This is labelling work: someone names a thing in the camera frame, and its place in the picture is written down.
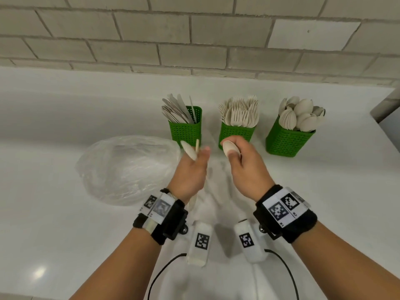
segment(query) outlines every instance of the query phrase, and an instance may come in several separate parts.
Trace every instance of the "clear plastic bag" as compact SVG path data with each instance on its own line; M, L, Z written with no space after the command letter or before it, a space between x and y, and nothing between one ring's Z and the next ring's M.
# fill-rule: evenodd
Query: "clear plastic bag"
M107 204L127 206L166 187L179 157L175 141L123 136L93 144L75 168L89 195Z

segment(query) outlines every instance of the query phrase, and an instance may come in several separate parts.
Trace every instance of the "green cutlery holder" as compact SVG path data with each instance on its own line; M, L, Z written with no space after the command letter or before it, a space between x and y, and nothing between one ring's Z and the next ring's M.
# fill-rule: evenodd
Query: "green cutlery holder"
M191 106L186 106L192 119L193 111ZM196 146L196 139L200 140L201 144L201 119L202 119L202 109L198 106L193 106L194 113L196 115L197 124L187 124L187 123L173 123L168 121L171 129L171 136L173 141L177 141L179 147L182 148L180 142L183 140L190 144L191 146Z
M278 121L279 116L265 139L265 149L271 155L294 157L308 139L315 134L315 131L286 130L279 125Z
M242 136L243 138L246 139L247 142L250 141L254 130L256 129L256 126L249 128L249 127L242 127L242 126L229 126L226 125L224 122L221 122L221 132L220 132L220 138L218 141L218 147L222 149L221 146L221 141L225 139L226 137L237 135L237 136Z

